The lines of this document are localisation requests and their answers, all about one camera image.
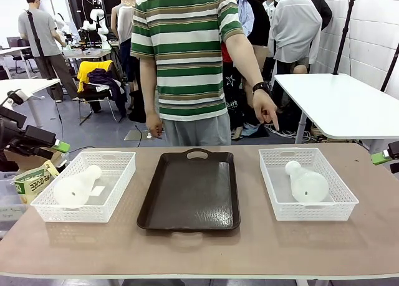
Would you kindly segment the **person's left hand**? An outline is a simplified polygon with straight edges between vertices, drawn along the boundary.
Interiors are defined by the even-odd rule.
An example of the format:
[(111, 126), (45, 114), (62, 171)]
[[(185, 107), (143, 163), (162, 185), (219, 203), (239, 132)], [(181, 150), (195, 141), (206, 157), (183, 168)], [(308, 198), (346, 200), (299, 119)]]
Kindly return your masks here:
[(270, 123), (279, 131), (277, 107), (271, 97), (263, 90), (256, 90), (252, 99), (253, 109), (260, 124)]

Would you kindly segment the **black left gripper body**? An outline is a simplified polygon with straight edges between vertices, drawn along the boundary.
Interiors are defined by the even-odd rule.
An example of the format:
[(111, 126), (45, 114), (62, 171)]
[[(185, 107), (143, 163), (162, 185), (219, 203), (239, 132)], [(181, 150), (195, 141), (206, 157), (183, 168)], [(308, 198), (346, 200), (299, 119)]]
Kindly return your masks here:
[(7, 146), (26, 146), (25, 131), (22, 129), (27, 117), (23, 114), (1, 107), (1, 149)]

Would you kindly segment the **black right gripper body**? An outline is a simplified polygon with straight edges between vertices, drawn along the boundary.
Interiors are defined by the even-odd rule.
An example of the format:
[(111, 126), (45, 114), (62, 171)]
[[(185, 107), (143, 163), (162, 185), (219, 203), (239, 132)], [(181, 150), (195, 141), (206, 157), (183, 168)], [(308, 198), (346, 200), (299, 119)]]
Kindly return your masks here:
[(389, 157), (392, 160), (396, 160), (396, 163), (390, 165), (390, 171), (392, 174), (397, 174), (399, 172), (399, 141), (388, 144)]

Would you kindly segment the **person's right hand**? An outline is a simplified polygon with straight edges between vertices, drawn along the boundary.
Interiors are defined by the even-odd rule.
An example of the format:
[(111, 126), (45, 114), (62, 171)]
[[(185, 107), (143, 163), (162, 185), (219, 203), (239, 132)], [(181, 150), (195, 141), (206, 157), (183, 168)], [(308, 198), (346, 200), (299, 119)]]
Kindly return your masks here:
[(160, 138), (163, 133), (163, 124), (156, 112), (148, 112), (146, 115), (148, 131), (155, 138)]

